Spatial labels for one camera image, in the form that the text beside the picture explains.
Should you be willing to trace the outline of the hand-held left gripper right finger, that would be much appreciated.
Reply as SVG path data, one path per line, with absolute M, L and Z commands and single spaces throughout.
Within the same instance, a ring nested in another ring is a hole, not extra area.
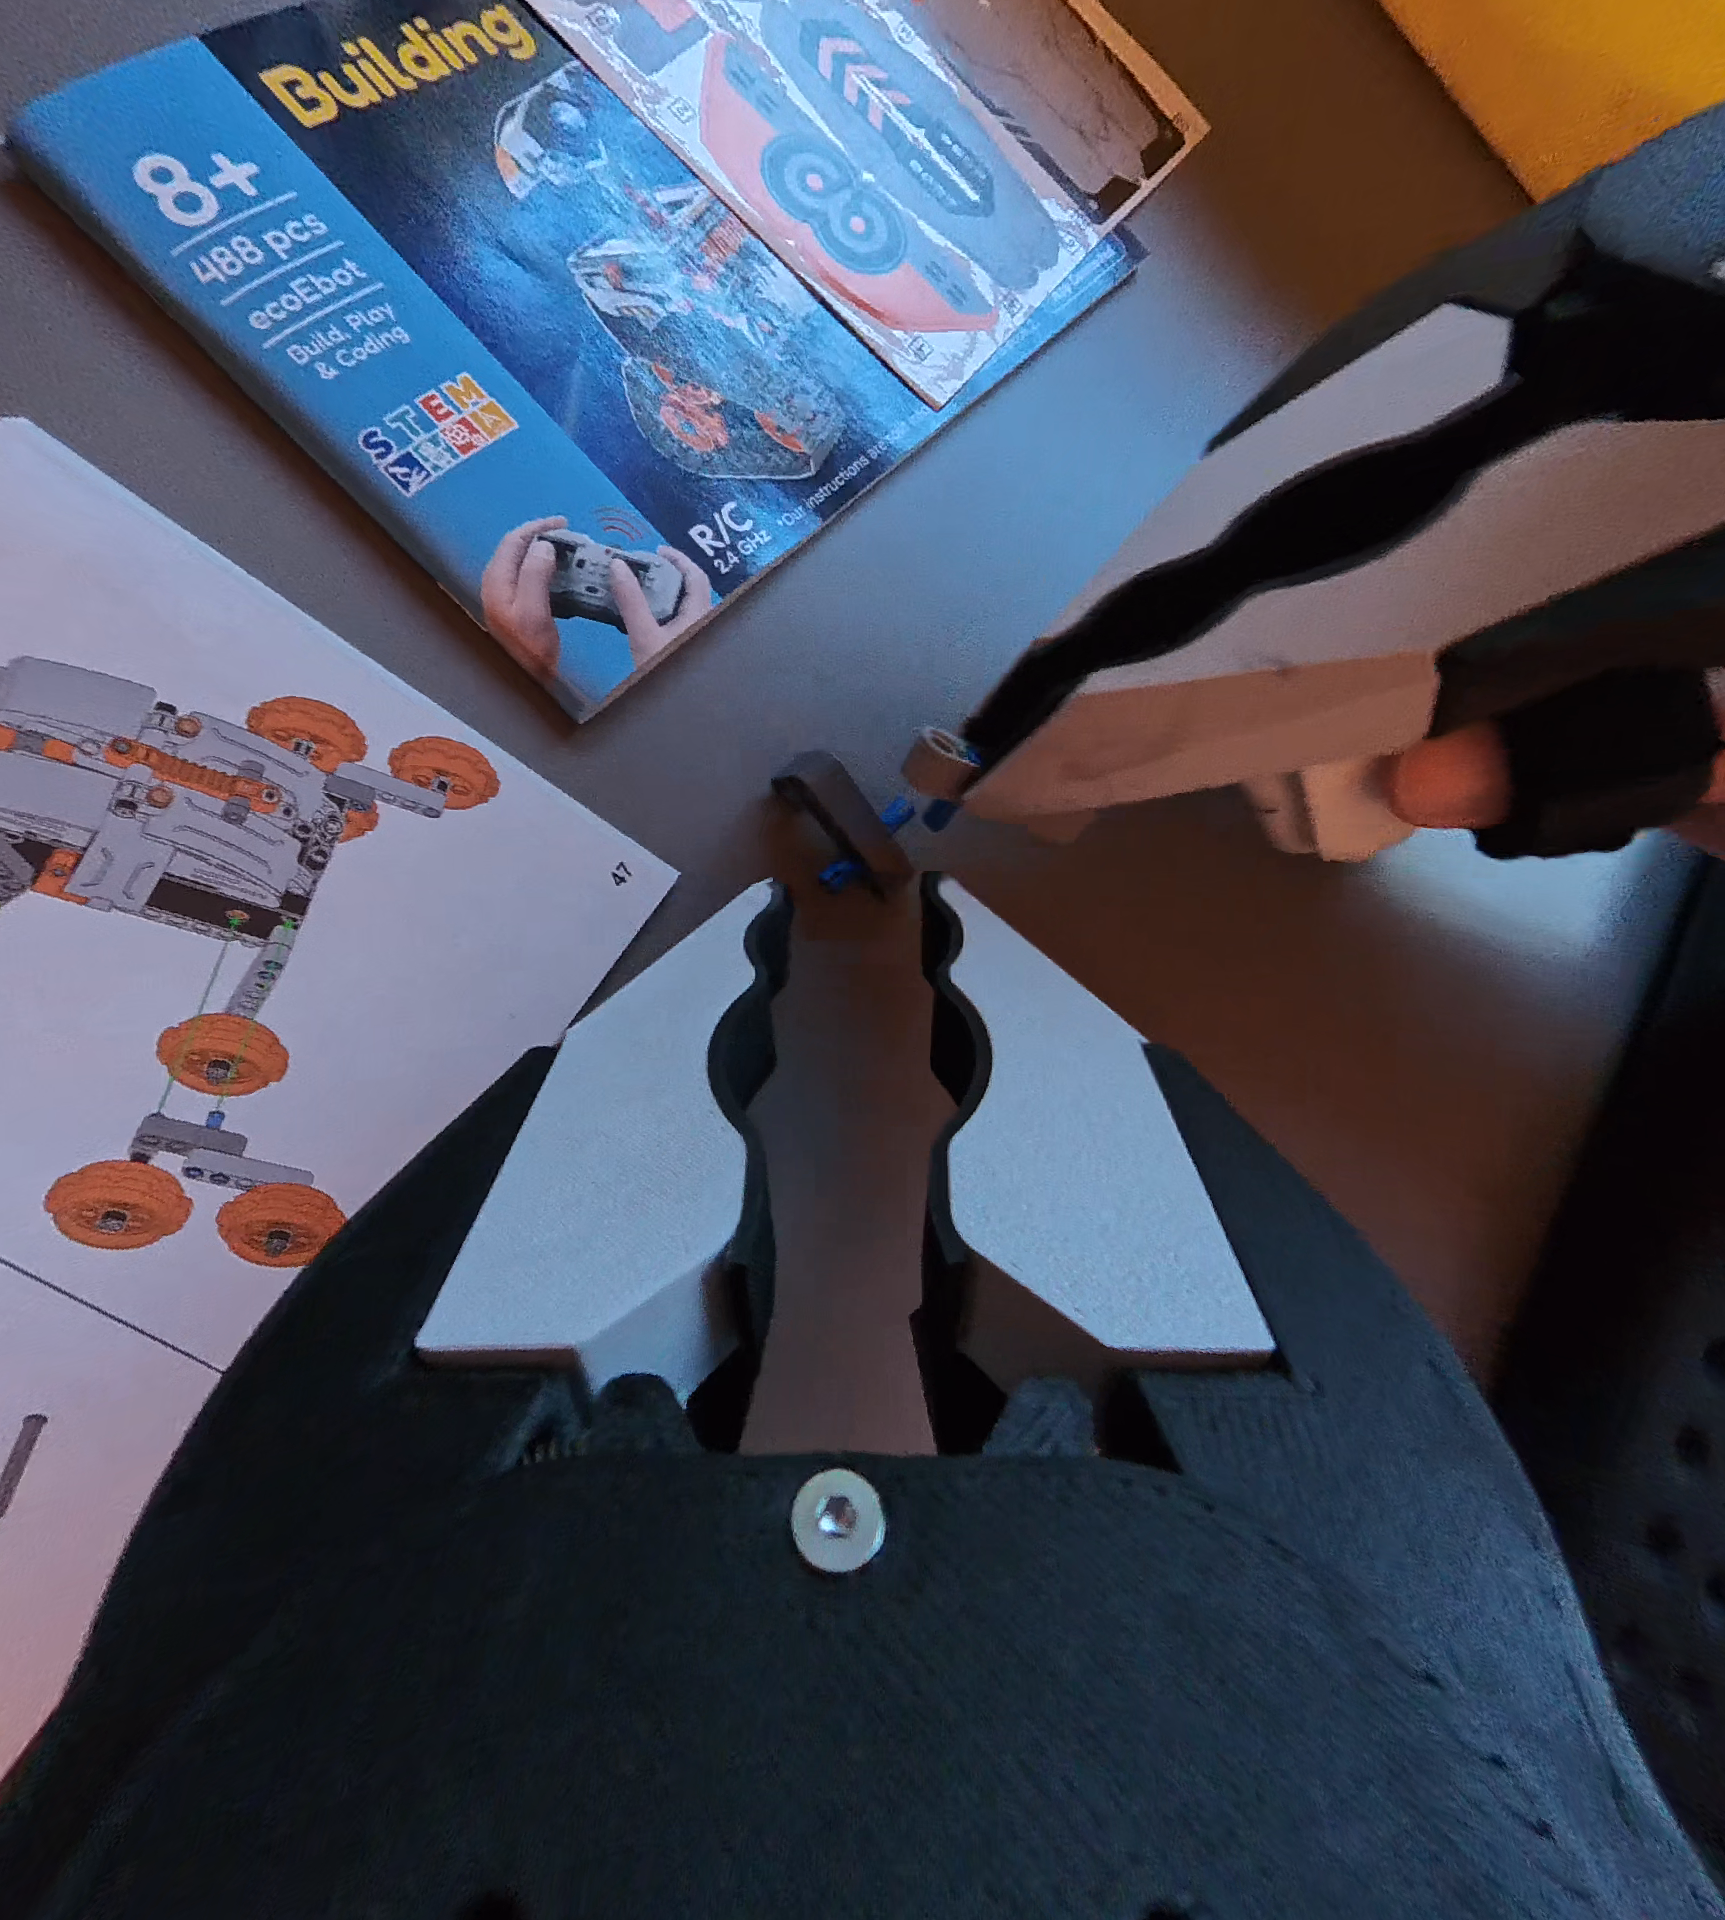
M 929 874 L 929 1061 L 951 1100 L 929 1162 L 919 1372 L 939 1454 L 1071 1419 L 1093 1446 L 1142 1372 L 1262 1372 L 1275 1333 L 1146 1036 Z

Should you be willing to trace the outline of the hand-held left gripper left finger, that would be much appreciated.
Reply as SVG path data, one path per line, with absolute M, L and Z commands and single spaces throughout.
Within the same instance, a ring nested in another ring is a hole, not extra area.
M 752 1101 L 778 1064 L 791 898 L 746 888 L 555 1053 L 417 1355 L 543 1367 L 585 1396 L 658 1378 L 733 1454 L 775 1310 L 778 1239 Z

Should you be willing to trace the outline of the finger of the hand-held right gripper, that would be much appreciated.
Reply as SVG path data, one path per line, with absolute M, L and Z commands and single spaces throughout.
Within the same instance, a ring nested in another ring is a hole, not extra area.
M 964 803 L 1038 826 L 1246 787 L 1280 845 L 1394 845 L 1370 762 L 1645 666 L 1725 669 L 1725 421 L 1578 423 L 1481 468 L 1367 559 L 1081 676 L 974 749 Z
M 1254 674 L 1229 621 L 1383 559 L 1494 460 L 1468 421 L 1506 391 L 1509 344 L 1509 318 L 1443 302 L 1222 434 L 985 694 L 971 750 L 1020 750 L 1087 691 Z

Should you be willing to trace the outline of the dark grey angled beam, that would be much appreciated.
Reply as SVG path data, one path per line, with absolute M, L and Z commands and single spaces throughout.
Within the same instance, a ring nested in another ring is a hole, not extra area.
M 823 834 L 817 885 L 827 894 L 867 891 L 872 898 L 887 898 L 914 875 L 900 840 L 916 817 L 914 801 L 893 798 L 872 805 L 838 756 L 822 749 L 796 753 L 772 778 L 772 794 Z

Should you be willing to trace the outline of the grey desk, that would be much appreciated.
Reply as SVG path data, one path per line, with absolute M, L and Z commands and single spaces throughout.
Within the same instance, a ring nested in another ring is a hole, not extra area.
M 0 2 L 29 98 L 256 2 Z M 919 1301 L 929 987 L 911 898 L 823 894 L 769 778 L 830 749 L 882 790 L 959 720 L 1197 447 L 1370 292 L 1522 208 L 1377 2 L 1117 2 L 1210 136 L 1141 207 L 1125 289 L 682 656 L 578 727 L 0 151 L 0 417 L 32 417 L 285 600 L 682 869 L 616 972 L 784 875 L 796 966 L 756 1101 L 778 1320 L 755 1454 L 932 1454 Z M 1183 1053 L 1414 1291 L 1477 1378 L 1529 1285 L 1693 858 L 1367 866 L 1267 846 L 1203 791 L 1077 845 L 954 824 L 945 866 Z

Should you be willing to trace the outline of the yellow storage bin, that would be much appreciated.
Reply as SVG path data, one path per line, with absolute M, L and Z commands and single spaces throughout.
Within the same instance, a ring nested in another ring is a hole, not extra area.
M 1383 2 L 1542 204 L 1725 104 L 1725 2 Z

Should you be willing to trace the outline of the sticker sheet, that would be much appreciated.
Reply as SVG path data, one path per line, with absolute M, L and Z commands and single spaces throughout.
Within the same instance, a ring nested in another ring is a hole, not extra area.
M 540 2 L 935 410 L 1207 136 L 1103 2 Z

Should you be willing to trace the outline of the black perforated chair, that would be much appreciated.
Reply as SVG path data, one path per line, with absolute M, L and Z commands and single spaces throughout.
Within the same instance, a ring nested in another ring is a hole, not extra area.
M 1703 862 L 1494 1406 L 1622 1713 L 1725 1889 L 1725 863 Z

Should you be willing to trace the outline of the open instruction booklet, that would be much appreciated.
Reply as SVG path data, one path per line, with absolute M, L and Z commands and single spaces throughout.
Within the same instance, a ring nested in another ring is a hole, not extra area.
M 674 882 L 0 421 L 0 1787 L 243 1341 Z

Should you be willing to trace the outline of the blue manual booklet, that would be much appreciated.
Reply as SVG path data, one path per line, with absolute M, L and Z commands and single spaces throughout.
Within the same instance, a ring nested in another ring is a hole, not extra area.
M 106 67 L 24 170 L 574 717 L 1142 259 L 932 405 L 535 2 L 303 2 Z

